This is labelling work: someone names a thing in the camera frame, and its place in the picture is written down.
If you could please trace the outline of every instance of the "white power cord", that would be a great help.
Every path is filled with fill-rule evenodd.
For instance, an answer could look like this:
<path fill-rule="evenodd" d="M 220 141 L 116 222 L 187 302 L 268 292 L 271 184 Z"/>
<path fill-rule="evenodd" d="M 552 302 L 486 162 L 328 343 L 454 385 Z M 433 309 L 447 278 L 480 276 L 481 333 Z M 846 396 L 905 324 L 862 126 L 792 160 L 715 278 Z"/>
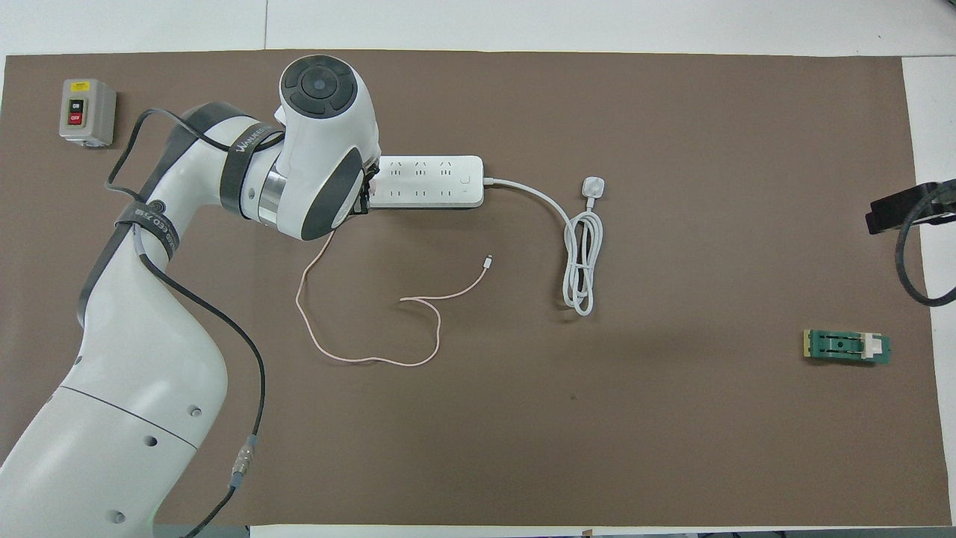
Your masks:
<path fill-rule="evenodd" d="M 568 214 L 550 196 L 537 189 L 493 177 L 485 178 L 487 187 L 500 185 L 521 191 L 530 192 L 545 202 L 551 204 L 561 218 L 564 219 L 564 248 L 568 251 L 568 262 L 564 268 L 564 303 L 573 308 L 578 315 L 587 316 L 594 308 L 595 263 L 598 262 L 600 245 L 604 240 L 604 225 L 600 217 L 592 209 L 595 200 L 604 194 L 604 180 L 599 177 L 589 177 L 584 180 L 581 194 L 587 199 L 583 212 L 574 218 Z M 577 240 L 577 226 L 580 225 L 581 239 Z"/>
<path fill-rule="evenodd" d="M 339 357 L 338 355 L 334 355 L 326 351 L 325 348 L 323 348 L 322 345 L 318 342 L 317 338 L 315 337 L 315 332 L 312 330 L 312 323 L 309 321 L 309 316 L 306 315 L 305 310 L 302 309 L 302 302 L 301 302 L 302 289 L 305 287 L 305 282 L 306 282 L 306 278 L 309 276 L 309 271 L 311 271 L 312 268 L 315 266 L 315 264 L 318 263 L 318 260 L 322 258 L 322 255 L 325 254 L 325 250 L 329 247 L 329 243 L 332 242 L 332 237 L 335 234 L 336 234 L 335 232 L 331 232 L 329 234 L 329 237 L 325 240 L 325 244 L 322 245 L 321 250 L 319 250 L 318 254 L 315 255 L 315 259 L 313 259 L 312 263 L 306 266 L 305 270 L 302 271 L 302 278 L 299 279 L 299 288 L 298 288 L 298 291 L 295 292 L 295 306 L 298 308 L 299 314 L 302 315 L 302 321 L 305 322 L 306 328 L 309 329 L 309 336 L 312 337 L 312 343 L 315 344 L 315 347 L 319 351 L 321 351 L 323 355 L 329 357 L 330 359 L 335 359 L 343 363 L 381 362 L 381 363 L 388 363 L 390 365 L 411 368 L 411 367 L 421 366 L 425 364 L 426 362 L 430 361 L 435 355 L 438 354 L 438 347 L 442 344 L 442 314 L 441 312 L 438 311 L 438 308 L 436 308 L 434 304 L 429 303 L 429 301 L 443 301 L 445 299 L 454 299 L 456 297 L 461 297 L 465 295 L 467 292 L 471 291 L 471 288 L 478 285 L 478 282 L 480 282 L 481 279 L 485 277 L 485 274 L 488 272 L 488 269 L 491 267 L 491 255 L 488 255 L 488 257 L 485 258 L 485 263 L 482 264 L 481 275 L 478 275 L 478 278 L 474 282 L 472 282 L 469 287 L 463 289 L 462 291 L 458 293 L 453 293 L 451 295 L 443 295 L 441 297 L 419 296 L 419 297 L 402 297 L 401 299 L 399 299 L 399 303 L 405 303 L 405 302 L 411 301 L 414 303 L 424 304 L 428 308 L 431 308 L 431 311 L 435 313 L 435 317 L 438 318 L 438 326 L 435 327 L 435 348 L 431 351 L 431 354 L 428 355 L 427 358 L 417 363 L 400 363 L 398 361 L 393 361 L 391 359 L 385 359 L 382 357 L 365 357 L 363 359 L 346 359 L 344 357 Z"/>

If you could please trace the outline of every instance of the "circular button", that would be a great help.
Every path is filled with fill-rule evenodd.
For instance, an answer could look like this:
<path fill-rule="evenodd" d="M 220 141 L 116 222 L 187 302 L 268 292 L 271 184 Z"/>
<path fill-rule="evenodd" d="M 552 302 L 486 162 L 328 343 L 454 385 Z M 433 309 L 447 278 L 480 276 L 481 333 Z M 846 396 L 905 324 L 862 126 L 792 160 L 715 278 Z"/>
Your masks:
<path fill-rule="evenodd" d="M 302 77 L 302 91 L 315 99 L 325 99 L 334 94 L 337 88 L 336 74 L 327 67 L 314 67 Z"/>

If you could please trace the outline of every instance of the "gray switch box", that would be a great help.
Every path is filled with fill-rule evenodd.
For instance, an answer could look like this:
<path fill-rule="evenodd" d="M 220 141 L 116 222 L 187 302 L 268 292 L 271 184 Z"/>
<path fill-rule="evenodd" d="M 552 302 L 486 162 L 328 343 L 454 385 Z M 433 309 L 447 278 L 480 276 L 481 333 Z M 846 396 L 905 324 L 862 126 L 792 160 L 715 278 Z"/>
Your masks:
<path fill-rule="evenodd" d="M 103 82 L 95 78 L 64 80 L 60 136 L 81 146 L 109 146 L 116 111 L 117 93 Z"/>

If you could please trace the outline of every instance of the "white robotic arm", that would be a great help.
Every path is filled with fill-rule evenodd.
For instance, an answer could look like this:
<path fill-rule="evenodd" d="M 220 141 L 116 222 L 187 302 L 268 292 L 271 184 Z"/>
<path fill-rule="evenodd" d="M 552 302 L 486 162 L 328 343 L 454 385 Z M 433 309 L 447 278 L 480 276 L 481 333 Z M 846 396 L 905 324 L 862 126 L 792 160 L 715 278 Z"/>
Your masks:
<path fill-rule="evenodd" d="M 170 135 L 84 286 L 75 365 L 0 466 L 0 536 L 152 536 L 226 396 L 219 349 L 141 263 L 134 227 L 163 269 L 200 206 L 309 240 L 361 202 L 380 157 L 361 77 L 306 56 L 279 85 L 280 144 L 261 149 L 278 130 L 224 103 L 186 122 L 228 151 L 182 127 Z"/>

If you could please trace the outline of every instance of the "white power strip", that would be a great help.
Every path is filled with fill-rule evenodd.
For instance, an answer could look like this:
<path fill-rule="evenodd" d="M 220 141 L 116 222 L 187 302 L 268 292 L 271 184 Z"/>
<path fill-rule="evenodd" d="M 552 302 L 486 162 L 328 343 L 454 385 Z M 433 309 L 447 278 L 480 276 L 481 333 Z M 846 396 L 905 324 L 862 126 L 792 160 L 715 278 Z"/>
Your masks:
<path fill-rule="evenodd" d="M 485 167 L 474 155 L 382 156 L 369 209 L 477 208 Z"/>

